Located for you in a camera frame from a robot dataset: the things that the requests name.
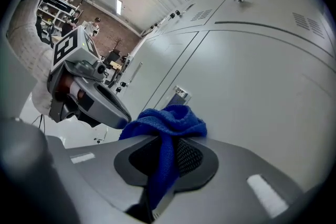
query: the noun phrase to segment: blue cloth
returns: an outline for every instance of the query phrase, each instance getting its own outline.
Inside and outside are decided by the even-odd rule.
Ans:
[[[159,135],[162,139],[159,166],[148,181],[149,202],[153,210],[179,177],[172,136],[206,136],[207,131],[205,123],[189,106],[170,105],[161,111],[147,109],[140,113],[136,121],[125,127],[119,140],[144,134]]]

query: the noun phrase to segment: shelving unit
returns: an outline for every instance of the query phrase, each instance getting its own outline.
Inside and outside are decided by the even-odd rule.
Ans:
[[[48,6],[48,10],[44,10],[42,8],[45,5]],[[60,36],[62,33],[62,26],[66,22],[65,20],[63,20],[63,17],[65,15],[67,17],[70,17],[76,10],[79,10],[78,7],[75,7],[70,4],[69,6],[72,8],[70,13],[64,12],[63,10],[59,9],[58,7],[55,7],[52,4],[41,2],[38,6],[37,14],[42,16],[42,21],[47,25],[50,25],[50,22],[48,21],[48,19],[52,19],[52,23],[55,25],[55,29],[57,31],[56,35]]]

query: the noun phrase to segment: fluorescent light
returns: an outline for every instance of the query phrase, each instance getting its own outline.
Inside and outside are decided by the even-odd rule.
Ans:
[[[117,0],[117,13],[121,15],[121,6],[122,2],[120,0]]]

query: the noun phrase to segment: wall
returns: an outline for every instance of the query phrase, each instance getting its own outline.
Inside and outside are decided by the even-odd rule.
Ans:
[[[74,0],[72,4],[77,6],[80,4],[80,1],[81,0]],[[131,30],[89,3],[83,2],[79,8],[83,10],[83,13],[79,17],[79,25],[81,25],[84,20],[90,22],[96,17],[101,19],[99,34],[94,40],[100,55],[107,56],[109,54],[109,51],[115,46],[116,38],[122,39],[122,42],[117,47],[117,49],[121,51],[121,56],[131,53],[139,42],[139,37]]]

